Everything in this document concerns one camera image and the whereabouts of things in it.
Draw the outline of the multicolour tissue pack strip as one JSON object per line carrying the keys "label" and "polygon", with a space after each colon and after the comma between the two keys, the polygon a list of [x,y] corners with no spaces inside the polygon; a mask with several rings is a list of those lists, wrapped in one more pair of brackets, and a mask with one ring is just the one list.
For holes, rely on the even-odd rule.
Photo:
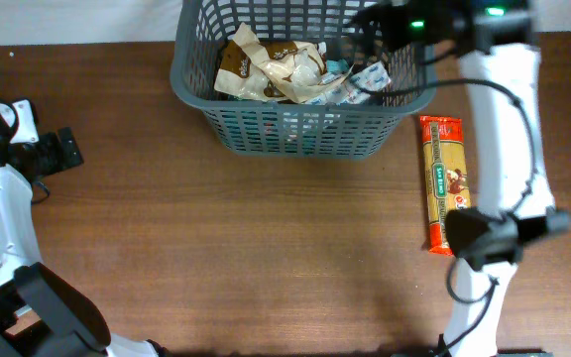
{"label": "multicolour tissue pack strip", "polygon": [[363,104],[371,98],[369,91],[383,91],[391,83],[388,70],[379,60],[349,76],[339,86],[305,101],[305,104]]}

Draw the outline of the San Remo spaghetti packet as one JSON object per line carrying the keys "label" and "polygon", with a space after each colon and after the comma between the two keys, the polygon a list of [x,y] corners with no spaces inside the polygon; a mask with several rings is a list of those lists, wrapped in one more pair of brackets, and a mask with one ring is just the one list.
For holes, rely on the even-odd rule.
{"label": "San Remo spaghetti packet", "polygon": [[452,256],[445,227],[449,211],[471,206],[462,121],[421,116],[429,253]]}

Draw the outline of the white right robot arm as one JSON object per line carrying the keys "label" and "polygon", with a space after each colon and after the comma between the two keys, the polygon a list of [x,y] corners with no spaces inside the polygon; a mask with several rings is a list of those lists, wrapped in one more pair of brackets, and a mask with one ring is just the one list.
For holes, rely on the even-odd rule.
{"label": "white right robot arm", "polygon": [[568,211],[555,204],[543,158],[534,6],[527,0],[382,2],[350,24],[366,53],[375,39],[391,50],[451,43],[475,120],[478,200],[445,219],[454,255],[445,285],[453,308],[436,354],[494,356],[524,249],[571,226]]}

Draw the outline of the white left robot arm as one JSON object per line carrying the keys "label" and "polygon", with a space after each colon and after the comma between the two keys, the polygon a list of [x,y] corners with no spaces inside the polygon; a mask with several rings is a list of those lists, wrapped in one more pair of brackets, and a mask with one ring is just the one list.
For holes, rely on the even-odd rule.
{"label": "white left robot arm", "polygon": [[109,330],[96,305],[43,262],[32,218],[42,180],[84,162],[68,127],[39,134],[33,103],[0,99],[0,356],[166,356]]}

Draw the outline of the beige Pantree mushroom pouch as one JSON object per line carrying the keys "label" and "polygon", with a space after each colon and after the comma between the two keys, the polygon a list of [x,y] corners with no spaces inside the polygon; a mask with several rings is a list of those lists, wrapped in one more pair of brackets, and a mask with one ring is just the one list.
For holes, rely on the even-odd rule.
{"label": "beige Pantree mushroom pouch", "polygon": [[241,44],[246,40],[255,41],[257,36],[248,25],[242,23],[223,50],[214,89],[243,100],[287,100],[242,50]]}

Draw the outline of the teal tissue packet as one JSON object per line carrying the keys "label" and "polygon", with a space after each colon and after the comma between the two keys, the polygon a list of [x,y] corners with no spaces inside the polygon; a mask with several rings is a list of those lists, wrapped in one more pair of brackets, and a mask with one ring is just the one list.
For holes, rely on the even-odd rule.
{"label": "teal tissue packet", "polygon": [[326,70],[328,73],[332,74],[346,74],[351,70],[351,67],[345,59],[329,59],[326,62]]}

